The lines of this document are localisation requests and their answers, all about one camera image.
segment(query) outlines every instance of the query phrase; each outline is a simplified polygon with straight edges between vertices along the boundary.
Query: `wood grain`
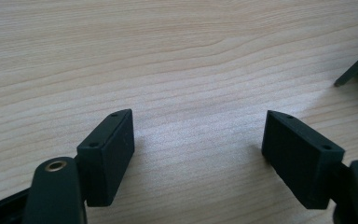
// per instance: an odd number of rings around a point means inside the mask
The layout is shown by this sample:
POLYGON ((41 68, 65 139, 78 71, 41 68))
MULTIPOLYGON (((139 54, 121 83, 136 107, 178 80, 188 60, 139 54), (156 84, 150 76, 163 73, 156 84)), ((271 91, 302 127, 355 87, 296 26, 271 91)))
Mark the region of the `wood grain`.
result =
POLYGON ((136 152, 89 223, 332 223, 260 153, 268 109, 358 160, 358 1, 0 0, 0 199, 132 108, 136 152))

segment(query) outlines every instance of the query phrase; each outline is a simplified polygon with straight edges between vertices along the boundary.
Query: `screw hole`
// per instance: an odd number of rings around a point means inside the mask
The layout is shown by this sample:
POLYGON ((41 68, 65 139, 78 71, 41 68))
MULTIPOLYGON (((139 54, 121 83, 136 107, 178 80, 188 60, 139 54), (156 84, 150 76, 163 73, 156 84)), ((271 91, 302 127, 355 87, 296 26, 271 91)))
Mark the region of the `screw hole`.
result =
POLYGON ((332 147, 330 147, 330 146, 328 146, 328 145, 323 145, 322 147, 323 147, 324 149, 327 149, 327 150, 332 149, 332 147))
POLYGON ((97 147, 99 144, 98 143, 90 143, 89 147, 97 147))
POLYGON ((48 172, 56 172, 61 170, 64 166, 66 166, 66 161, 54 161, 45 167, 45 170, 48 172))

